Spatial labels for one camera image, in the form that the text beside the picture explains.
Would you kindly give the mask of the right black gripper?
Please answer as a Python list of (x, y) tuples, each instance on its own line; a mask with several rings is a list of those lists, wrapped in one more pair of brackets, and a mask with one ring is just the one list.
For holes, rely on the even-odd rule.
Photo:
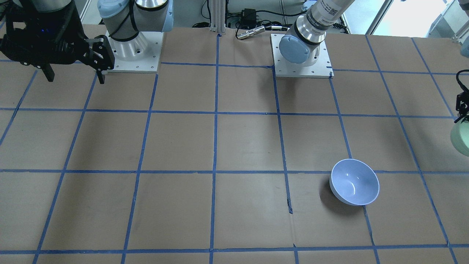
[(1, 52), (12, 61), (42, 70), (48, 82), (51, 65), (86, 62), (101, 85), (115, 66), (114, 51), (105, 35), (88, 38), (73, 0), (14, 0), (5, 13)]

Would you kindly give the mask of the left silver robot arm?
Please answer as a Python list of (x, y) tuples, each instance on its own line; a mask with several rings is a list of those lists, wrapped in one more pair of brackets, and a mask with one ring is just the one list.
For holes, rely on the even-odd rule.
[(326, 31), (353, 4), (353, 0), (317, 0), (295, 20), (281, 37), (278, 50), (287, 61), (300, 67), (315, 63), (314, 56)]

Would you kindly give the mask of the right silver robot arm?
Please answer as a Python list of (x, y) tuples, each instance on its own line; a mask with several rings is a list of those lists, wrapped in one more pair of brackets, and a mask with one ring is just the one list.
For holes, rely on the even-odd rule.
[(115, 59), (133, 60), (148, 52), (144, 32), (169, 32), (174, 26), (170, 0), (99, 0), (107, 35), (88, 37), (73, 0), (13, 0), (5, 9), (1, 52), (10, 60), (32, 65), (50, 82), (52, 65), (76, 61), (96, 71), (113, 70)]

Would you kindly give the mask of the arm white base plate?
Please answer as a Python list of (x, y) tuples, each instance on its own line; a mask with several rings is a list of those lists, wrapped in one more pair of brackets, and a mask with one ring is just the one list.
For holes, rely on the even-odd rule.
[(333, 67), (325, 41), (310, 47), (298, 37), (271, 34), (277, 77), (332, 78)]
[(109, 38), (115, 57), (116, 73), (157, 73), (164, 38), (163, 32), (139, 32), (133, 40), (119, 42)]

